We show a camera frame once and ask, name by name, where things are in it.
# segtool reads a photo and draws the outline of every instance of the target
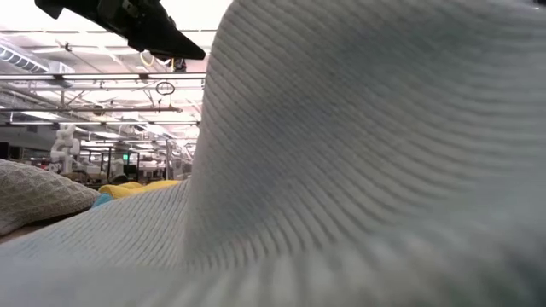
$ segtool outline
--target ceiling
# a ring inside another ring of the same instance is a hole
[[[59,20],[53,20],[38,9],[33,0],[19,0],[15,3],[17,4],[2,6],[0,9],[0,43],[4,41],[12,44],[20,48],[22,54],[33,59],[46,63],[59,61],[71,67],[75,73],[171,71],[169,63],[155,61],[149,53],[140,54],[128,48],[125,39],[106,32],[69,10],[65,9]],[[208,53],[218,24],[231,0],[162,0],[161,3],[176,22],[178,29]],[[187,61],[188,72],[205,72],[207,62],[208,57],[204,61]],[[8,63],[0,64],[0,73],[28,73]],[[70,107],[157,107],[161,99],[162,107],[171,105],[182,109],[181,113],[107,113],[97,119],[89,116],[88,120],[126,120],[130,117],[146,121],[200,121],[204,85],[202,81],[169,82],[177,88],[171,96],[158,94],[155,90],[157,82],[107,81],[98,84],[76,81],[71,88],[73,90],[33,82],[11,85],[55,103],[61,99],[64,102],[69,101]],[[99,89],[100,87],[111,89],[105,91]],[[168,125],[160,128],[181,139],[193,139],[199,134],[199,129],[195,126]]]

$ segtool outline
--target white knit fabric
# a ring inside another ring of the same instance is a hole
[[[0,159],[0,235],[89,209],[98,195],[50,171]]]
[[[0,305],[546,305],[536,8],[235,1],[189,182],[0,246]]]

